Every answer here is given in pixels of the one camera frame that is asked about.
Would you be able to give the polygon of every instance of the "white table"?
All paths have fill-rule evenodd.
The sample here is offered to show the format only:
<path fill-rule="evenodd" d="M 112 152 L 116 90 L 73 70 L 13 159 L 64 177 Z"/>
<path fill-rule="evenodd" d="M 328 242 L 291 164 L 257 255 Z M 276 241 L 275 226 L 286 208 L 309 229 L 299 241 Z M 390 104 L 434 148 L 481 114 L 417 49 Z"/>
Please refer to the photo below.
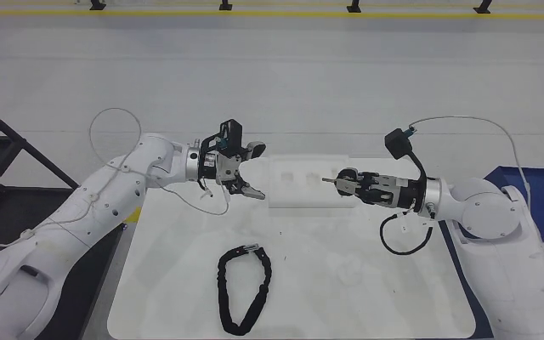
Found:
<path fill-rule="evenodd" d="M 268 159 L 244 163 L 242 176 L 267 192 Z M 416 178 L 409 161 L 350 159 L 360 171 Z M 217 194 L 200 200 L 195 184 L 169 186 L 199 207 L 221 211 Z M 269 209 L 267 201 L 233 196 L 213 217 L 162 190 L 148 190 L 108 319 L 118 339 L 224 339 L 218 316 L 218 259 L 258 242 L 272 262 L 267 303 L 249 338 L 469 337 L 475 324 L 442 234 L 412 256 L 394 256 L 378 227 L 394 211 L 359 204 L 352 209 Z M 392 222 L 388 243 L 419 244 L 418 217 Z M 229 262 L 230 311 L 239 323 L 264 279 L 252 254 Z"/>

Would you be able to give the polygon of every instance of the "black base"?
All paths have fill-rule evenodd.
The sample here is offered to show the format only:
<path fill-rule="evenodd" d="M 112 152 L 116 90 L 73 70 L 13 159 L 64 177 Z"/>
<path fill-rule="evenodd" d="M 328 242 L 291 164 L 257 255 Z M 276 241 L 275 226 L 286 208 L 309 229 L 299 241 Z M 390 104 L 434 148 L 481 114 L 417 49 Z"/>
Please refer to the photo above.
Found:
<path fill-rule="evenodd" d="M 348 6 L 347 9 L 348 9 L 348 12 L 350 13 L 360 13 L 359 6 Z"/>
<path fill-rule="evenodd" d="M 474 11 L 478 14 L 491 14 L 488 9 L 480 9 L 480 7 L 474 7 Z"/>
<path fill-rule="evenodd" d="M 0 185 L 0 243 L 17 239 L 21 231 L 42 222 L 72 193 L 72 189 L 15 188 Z M 70 270 L 53 318 L 37 340 L 82 338 L 122 227 L 98 241 Z"/>
<path fill-rule="evenodd" d="M 88 10 L 102 10 L 105 7 L 105 3 L 93 3 L 93 7 Z"/>

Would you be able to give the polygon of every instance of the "white robotic arm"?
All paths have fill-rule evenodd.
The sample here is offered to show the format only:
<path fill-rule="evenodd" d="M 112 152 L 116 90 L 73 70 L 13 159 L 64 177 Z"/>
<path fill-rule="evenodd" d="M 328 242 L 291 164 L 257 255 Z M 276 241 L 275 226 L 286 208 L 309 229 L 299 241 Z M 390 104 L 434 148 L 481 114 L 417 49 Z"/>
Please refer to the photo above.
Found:
<path fill-rule="evenodd" d="M 427 178 L 411 151 L 411 134 L 397 129 L 385 143 L 395 159 L 409 156 L 415 162 L 421 171 L 418 180 L 353 168 L 323 180 L 333 182 L 342 196 L 445 220 L 495 339 L 544 339 L 544 250 L 525 199 L 515 187 L 499 190 L 484 179 L 449 187 L 443 179 Z"/>
<path fill-rule="evenodd" d="M 260 142 L 241 147 L 241 125 L 234 120 L 223 123 L 203 148 L 143 135 L 124 161 L 117 157 L 93 173 L 49 218 L 0 251 L 0 340 L 39 335 L 53 316 L 72 266 L 142 206 L 148 188 L 216 179 L 231 194 L 263 199 L 243 181 L 238 167 L 264 148 Z"/>

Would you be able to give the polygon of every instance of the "metal rod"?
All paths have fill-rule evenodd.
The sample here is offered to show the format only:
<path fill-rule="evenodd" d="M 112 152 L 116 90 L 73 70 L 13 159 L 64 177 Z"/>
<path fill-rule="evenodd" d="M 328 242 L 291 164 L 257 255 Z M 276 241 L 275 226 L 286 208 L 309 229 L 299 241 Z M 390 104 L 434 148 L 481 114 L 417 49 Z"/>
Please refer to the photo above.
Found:
<path fill-rule="evenodd" d="M 26 141 L 21 135 L 16 133 L 8 124 L 6 124 L 2 119 L 0 119 L 0 131 L 2 131 L 12 142 L 17 143 L 20 147 L 28 152 L 32 157 L 42 163 L 47 169 L 54 173 L 58 178 L 62 179 L 66 184 L 68 184 L 72 189 L 77 189 L 79 184 L 76 183 L 70 176 L 65 174 L 60 170 L 52 161 L 50 161 L 46 156 L 38 151 L 34 146 Z"/>
<path fill-rule="evenodd" d="M 491 13 L 488 8 L 491 5 L 491 1 L 493 0 L 483 0 L 482 3 L 479 5 L 479 7 L 474 7 L 474 10 L 478 14 L 489 14 Z"/>
<path fill-rule="evenodd" d="M 229 3 L 229 0 L 221 0 L 219 10 L 232 10 L 232 4 Z"/>
<path fill-rule="evenodd" d="M 347 9 L 350 13 L 360 13 L 359 0 L 352 0 Z"/>

